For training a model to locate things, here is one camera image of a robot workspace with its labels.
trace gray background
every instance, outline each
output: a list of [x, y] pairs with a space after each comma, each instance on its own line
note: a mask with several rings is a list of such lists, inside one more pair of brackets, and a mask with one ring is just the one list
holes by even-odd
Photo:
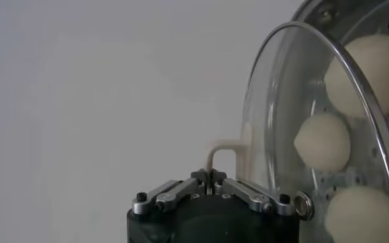
[[125, 242], [137, 191], [238, 137], [254, 56], [300, 3], [0, 0], [0, 243]]

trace white bun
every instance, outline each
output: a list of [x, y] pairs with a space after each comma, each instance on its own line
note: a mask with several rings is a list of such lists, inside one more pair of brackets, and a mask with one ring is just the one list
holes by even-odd
[[[389, 36], [357, 38], [345, 49], [367, 78], [383, 113], [389, 114]], [[324, 80], [328, 97], [337, 110], [354, 118], [365, 117], [359, 97], [338, 59], [332, 59]]]
[[335, 243], [389, 243], [389, 198], [364, 186], [342, 190], [329, 204], [325, 227]]
[[333, 114], [308, 118], [294, 140], [301, 159], [323, 172], [341, 170], [350, 156], [350, 137], [344, 123]]

